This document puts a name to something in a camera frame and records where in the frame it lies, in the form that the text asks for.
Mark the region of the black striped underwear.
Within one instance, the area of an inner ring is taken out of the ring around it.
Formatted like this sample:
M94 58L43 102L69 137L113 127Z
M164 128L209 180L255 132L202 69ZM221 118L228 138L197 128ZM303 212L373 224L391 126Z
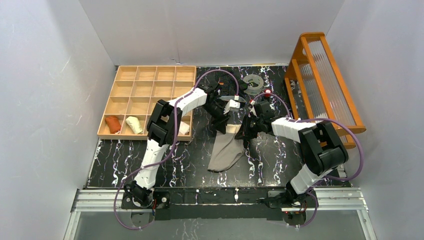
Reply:
M245 97L245 90L248 88L248 84L244 82L239 74L236 74L231 68L224 68L223 71L216 71L214 74L214 79L221 86L220 94L222 96L235 96L237 91L240 97Z

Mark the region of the clear tape roll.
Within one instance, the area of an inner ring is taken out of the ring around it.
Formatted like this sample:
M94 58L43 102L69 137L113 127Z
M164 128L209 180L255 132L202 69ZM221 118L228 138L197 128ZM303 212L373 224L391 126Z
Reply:
M260 94L264 89L264 80L256 74L248 74L242 79L247 84L244 92L251 96Z

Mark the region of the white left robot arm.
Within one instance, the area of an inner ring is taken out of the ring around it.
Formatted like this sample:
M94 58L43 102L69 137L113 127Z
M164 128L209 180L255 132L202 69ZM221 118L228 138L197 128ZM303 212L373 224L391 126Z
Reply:
M133 181L123 184L130 201L141 208L153 203L153 188L159 165L168 160L167 149L175 150L182 117L197 107L203 107L212 116L214 128L226 132L229 112L240 108L241 98L236 95L221 95L220 84L194 86L187 93L170 101L159 100L146 125L147 145L141 167L133 173Z

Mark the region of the rolled white underwear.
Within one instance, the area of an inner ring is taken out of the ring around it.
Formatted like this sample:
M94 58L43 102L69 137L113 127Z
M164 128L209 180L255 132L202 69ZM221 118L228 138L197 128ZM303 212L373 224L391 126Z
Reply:
M190 129L191 129L191 126L188 123L181 121L179 129L178 129L178 135L179 136L189 135Z

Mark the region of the rolled orange underwear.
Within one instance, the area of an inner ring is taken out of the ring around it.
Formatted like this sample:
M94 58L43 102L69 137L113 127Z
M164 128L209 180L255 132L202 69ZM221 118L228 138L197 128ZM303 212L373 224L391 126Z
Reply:
M117 134L120 132L122 125L119 121L119 118L116 115L106 116L104 121L109 128L111 134Z

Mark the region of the orange wooden rack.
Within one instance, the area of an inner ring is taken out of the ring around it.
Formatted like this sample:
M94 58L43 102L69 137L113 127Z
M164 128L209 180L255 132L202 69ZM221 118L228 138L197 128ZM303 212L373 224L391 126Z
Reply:
M296 119L333 119L354 134L366 131L323 32L299 36L284 83Z

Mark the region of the wooden compartment tray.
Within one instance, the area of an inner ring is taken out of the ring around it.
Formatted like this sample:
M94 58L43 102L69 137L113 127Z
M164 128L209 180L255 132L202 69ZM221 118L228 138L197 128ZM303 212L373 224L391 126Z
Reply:
M102 140L135 140L148 138L147 123L160 99L173 100L188 92L196 82L195 66L121 65L108 97L97 131ZM111 134L105 117L117 116L121 130ZM129 116L137 117L143 128L134 134L126 123Z

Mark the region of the grey beige underwear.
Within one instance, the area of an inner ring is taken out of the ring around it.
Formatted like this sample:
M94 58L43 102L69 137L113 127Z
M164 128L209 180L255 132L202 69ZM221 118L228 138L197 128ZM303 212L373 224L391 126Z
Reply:
M235 139L240 124L228 124L225 134L216 133L212 154L207 167L210 172L223 172L230 169L244 154L243 141Z

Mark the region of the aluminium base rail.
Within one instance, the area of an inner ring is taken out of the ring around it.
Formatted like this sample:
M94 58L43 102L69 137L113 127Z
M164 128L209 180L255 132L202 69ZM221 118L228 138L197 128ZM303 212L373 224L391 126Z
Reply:
M140 208L113 189L76 193L66 240L374 240L362 191L317 187L283 203L277 187L159 188Z

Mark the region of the red small cap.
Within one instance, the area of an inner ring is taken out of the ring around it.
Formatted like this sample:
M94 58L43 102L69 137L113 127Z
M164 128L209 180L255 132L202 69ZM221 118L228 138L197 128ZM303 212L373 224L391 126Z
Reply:
M263 96L265 97L265 98L270 98L271 96L272 96L272 90L270 90L270 89L265 89L265 91L263 92Z

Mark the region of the rolled cream underwear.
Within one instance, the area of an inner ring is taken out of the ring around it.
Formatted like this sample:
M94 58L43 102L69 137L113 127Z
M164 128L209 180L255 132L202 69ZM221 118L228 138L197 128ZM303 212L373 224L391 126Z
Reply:
M143 127L137 117L128 116L125 122L130 127L130 129L132 130L134 134L139 135L143 133Z

